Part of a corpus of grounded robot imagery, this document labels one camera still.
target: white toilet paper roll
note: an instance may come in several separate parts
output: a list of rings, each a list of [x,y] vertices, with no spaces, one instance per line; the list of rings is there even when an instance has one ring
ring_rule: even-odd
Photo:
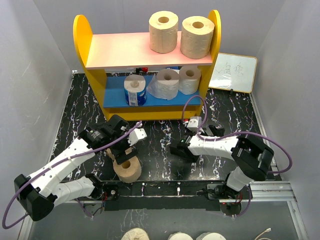
[[[188,234],[183,232],[177,232],[175,234],[171,234],[168,240],[193,240]]]
[[[184,95],[194,94],[199,87],[201,71],[197,66],[183,66],[179,75],[179,91]]]
[[[204,16],[191,16],[183,20],[181,30],[181,52],[188,58],[205,57],[211,45],[215,24]]]
[[[158,11],[149,19],[150,48],[161,54],[177,46],[178,16],[171,11]]]
[[[196,240],[226,240],[224,236],[216,232],[206,232],[196,238]]]
[[[127,231],[121,240],[149,240],[149,237],[145,230],[136,227]]]
[[[146,90],[157,99],[174,99],[178,94],[179,74],[172,69],[162,69],[153,75]]]
[[[146,103],[146,80],[141,75],[129,75],[124,80],[125,100],[129,106],[142,106]]]

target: toilet paper roll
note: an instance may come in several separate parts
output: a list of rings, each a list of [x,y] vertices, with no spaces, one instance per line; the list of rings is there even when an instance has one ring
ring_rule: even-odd
[[[149,240],[149,237],[145,230],[136,227],[127,231],[121,240]]]
[[[206,232],[196,238],[196,240],[226,240],[224,236],[216,232]]]
[[[146,103],[146,80],[141,75],[129,75],[124,80],[125,100],[129,106],[142,106]]]
[[[157,99],[174,99],[178,94],[179,73],[172,69],[162,69],[153,75],[146,90]]]
[[[211,45],[215,24],[204,16],[191,16],[183,20],[181,52],[191,59],[205,57]]]
[[[125,153],[129,154],[131,151],[132,149],[130,147],[125,150]],[[122,182],[131,184],[138,180],[142,170],[137,156],[134,156],[124,163],[118,165],[115,156],[111,153],[109,148],[106,150],[106,153],[113,160],[113,170]]]
[[[199,87],[201,71],[197,66],[183,66],[179,75],[179,91],[184,95],[194,94]]]
[[[193,240],[188,234],[177,232],[175,234],[171,234],[168,240]]]
[[[177,46],[178,16],[171,11],[158,11],[149,19],[150,48],[161,54]]]

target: beige toilet paper roll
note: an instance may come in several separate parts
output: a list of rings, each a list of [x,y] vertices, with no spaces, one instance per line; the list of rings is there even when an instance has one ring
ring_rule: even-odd
[[[177,46],[178,16],[171,11],[158,11],[149,19],[150,48],[161,54]]]
[[[183,20],[181,31],[181,52],[188,58],[205,57],[211,45],[215,24],[204,16],[191,16]]]
[[[172,69],[162,69],[153,75],[146,90],[157,99],[174,99],[178,94],[179,73]]]
[[[197,66],[183,66],[180,71],[179,91],[184,95],[194,94],[199,87],[201,71]]]
[[[149,237],[145,230],[136,227],[127,231],[121,240],[149,240]]]
[[[131,147],[125,150],[126,154],[131,153]],[[108,148],[106,153],[113,161],[113,170],[118,175],[119,179],[127,184],[131,184],[138,180],[141,175],[141,165],[137,156],[130,158],[124,163],[118,165],[115,159],[115,156],[111,153],[111,150]]]
[[[168,240],[193,240],[188,234],[183,232],[177,232],[175,234],[171,234]]]
[[[196,240],[226,240],[224,236],[216,232],[202,233]]]

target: pink shelf board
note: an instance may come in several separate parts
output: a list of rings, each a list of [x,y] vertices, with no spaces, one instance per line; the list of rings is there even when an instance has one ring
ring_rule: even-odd
[[[94,34],[86,63],[87,69],[117,69],[141,67],[172,67],[211,65],[210,53],[201,59],[191,59],[180,51],[181,31],[176,48],[169,53],[150,49],[149,33]]]

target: robotic arm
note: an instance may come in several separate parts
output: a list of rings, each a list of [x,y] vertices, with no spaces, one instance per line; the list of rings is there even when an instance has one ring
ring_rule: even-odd
[[[28,185],[17,198],[32,220],[39,221],[43,219],[54,207],[72,199],[79,197],[99,198],[103,192],[103,185],[92,173],[78,180],[61,183],[70,172],[94,157],[98,152],[69,158],[69,160],[58,166],[53,166],[70,156],[103,147],[123,136],[128,129],[129,124],[127,121],[118,115],[113,115],[106,123],[97,123],[87,127],[66,150],[43,168],[29,176],[20,174],[16,177],[14,186],[17,192],[31,178],[37,176],[44,169],[49,168],[49,171]],[[146,137],[147,134],[143,128],[136,128],[129,134],[128,138],[124,138],[111,146],[110,150],[117,164],[120,165],[137,155],[137,150],[132,150],[129,154],[126,154],[125,151]]]
[[[196,130],[201,117],[191,117],[187,123],[187,133],[170,145],[170,153],[196,162],[199,155],[210,155],[232,159],[238,165],[229,173],[223,185],[217,186],[213,194],[220,198],[237,198],[241,189],[253,181],[265,181],[274,156],[274,151],[253,135],[222,137],[224,130],[210,125],[214,136],[208,136],[203,129],[201,136]]]

